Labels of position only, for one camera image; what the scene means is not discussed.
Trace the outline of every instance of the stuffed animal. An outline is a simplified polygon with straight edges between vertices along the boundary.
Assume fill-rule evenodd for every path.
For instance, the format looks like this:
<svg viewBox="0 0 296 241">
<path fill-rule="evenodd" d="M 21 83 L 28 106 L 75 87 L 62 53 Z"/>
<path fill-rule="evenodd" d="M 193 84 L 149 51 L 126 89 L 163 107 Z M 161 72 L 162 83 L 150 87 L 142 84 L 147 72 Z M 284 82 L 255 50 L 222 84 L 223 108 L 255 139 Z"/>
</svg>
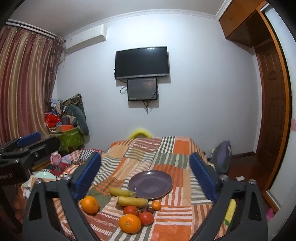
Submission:
<svg viewBox="0 0 296 241">
<path fill-rule="evenodd" d="M 50 163 L 53 167 L 57 167 L 62 161 L 62 156 L 59 154 L 58 151 L 52 153 L 50 157 Z"/>
</svg>

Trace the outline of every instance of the curtain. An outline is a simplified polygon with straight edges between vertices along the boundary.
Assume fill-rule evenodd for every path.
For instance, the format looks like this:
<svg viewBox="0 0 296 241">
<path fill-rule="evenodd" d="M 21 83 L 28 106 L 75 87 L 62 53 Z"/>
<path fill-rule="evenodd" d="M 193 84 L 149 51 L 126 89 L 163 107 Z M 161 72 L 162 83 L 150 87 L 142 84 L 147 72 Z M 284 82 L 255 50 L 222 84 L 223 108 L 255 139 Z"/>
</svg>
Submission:
<svg viewBox="0 0 296 241">
<path fill-rule="evenodd" d="M 33 132 L 48 137 L 50 101 L 63 39 L 4 26 L 0 32 L 0 145 Z"/>
</svg>

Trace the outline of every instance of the baseboard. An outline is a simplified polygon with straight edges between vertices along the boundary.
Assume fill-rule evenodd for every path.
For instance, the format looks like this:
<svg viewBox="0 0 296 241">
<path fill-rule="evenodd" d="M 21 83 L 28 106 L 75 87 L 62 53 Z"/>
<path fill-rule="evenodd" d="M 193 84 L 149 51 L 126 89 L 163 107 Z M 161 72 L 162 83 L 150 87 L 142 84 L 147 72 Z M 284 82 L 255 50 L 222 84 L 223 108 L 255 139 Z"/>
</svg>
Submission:
<svg viewBox="0 0 296 241">
<path fill-rule="evenodd" d="M 268 204 L 271 206 L 274 213 L 277 213 L 277 211 L 280 209 L 280 207 L 276 203 L 276 201 L 273 199 L 273 197 L 270 195 L 269 191 L 262 193 L 262 196 L 268 202 Z"/>
<path fill-rule="evenodd" d="M 246 153 L 231 155 L 231 159 L 242 158 L 245 156 L 254 156 L 254 155 L 255 155 L 255 152 L 250 151 L 250 152 L 246 152 Z"/>
</svg>

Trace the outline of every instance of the bed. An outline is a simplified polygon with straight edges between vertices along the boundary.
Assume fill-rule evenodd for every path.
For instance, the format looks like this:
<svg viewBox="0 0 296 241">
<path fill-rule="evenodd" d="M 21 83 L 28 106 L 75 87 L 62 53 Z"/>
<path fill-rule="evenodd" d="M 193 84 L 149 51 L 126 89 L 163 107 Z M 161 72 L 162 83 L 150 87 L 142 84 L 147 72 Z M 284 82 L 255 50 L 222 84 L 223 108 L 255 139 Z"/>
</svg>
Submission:
<svg viewBox="0 0 296 241">
<path fill-rule="evenodd" d="M 94 151 L 74 151 L 70 155 L 74 164 L 63 174 L 74 173 L 79 164 Z M 189 240 L 213 206 L 204 196 L 190 169 L 189 156 L 194 152 L 198 152 L 207 161 L 189 137 L 137 138 L 111 144 L 101 154 L 101 167 L 88 191 L 88 195 L 98 200 L 100 211 L 96 215 L 83 212 L 100 240 Z M 118 225 L 123 211 L 114 204 L 109 188 L 127 190 L 128 182 L 135 174 L 151 169 L 168 173 L 173 179 L 173 189 L 159 200 L 162 209 L 154 214 L 152 225 L 145 226 L 137 234 L 126 234 Z M 74 239 L 60 200 L 54 199 L 54 205 L 65 235 Z M 227 226 L 223 223 L 216 238 L 223 236 L 226 231 Z"/>
</svg>

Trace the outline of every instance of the gray bag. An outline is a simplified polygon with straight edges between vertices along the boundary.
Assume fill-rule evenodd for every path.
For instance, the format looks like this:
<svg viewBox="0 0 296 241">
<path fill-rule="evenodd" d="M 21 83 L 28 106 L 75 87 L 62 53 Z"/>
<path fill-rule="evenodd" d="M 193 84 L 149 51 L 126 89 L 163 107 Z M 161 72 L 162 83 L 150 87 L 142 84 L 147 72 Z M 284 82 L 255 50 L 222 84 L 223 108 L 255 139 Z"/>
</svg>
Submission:
<svg viewBox="0 0 296 241">
<path fill-rule="evenodd" d="M 223 141 L 213 151 L 210 162 L 215 165 L 215 169 L 218 174 L 226 174 L 229 170 L 230 161 L 231 161 L 230 141 Z"/>
</svg>

